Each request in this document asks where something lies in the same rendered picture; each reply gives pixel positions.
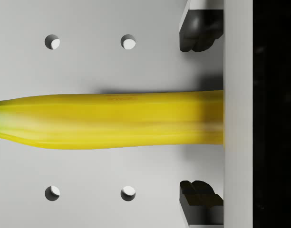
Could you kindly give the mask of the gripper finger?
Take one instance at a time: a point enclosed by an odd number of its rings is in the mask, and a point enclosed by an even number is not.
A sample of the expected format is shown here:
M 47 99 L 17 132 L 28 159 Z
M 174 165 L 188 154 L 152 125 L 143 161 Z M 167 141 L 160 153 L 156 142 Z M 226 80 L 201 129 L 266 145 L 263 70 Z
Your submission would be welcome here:
M 206 182 L 180 182 L 179 202 L 187 228 L 223 228 L 223 199 Z
M 187 0 L 179 24 L 182 52 L 202 52 L 223 35 L 223 0 Z

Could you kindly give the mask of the yellow banana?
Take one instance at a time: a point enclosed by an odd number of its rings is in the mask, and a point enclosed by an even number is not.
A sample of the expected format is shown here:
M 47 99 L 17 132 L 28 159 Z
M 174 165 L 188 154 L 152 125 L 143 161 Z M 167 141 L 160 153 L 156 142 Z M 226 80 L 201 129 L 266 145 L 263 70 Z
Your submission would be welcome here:
M 45 149 L 223 144 L 223 91 L 0 101 L 0 138 Z

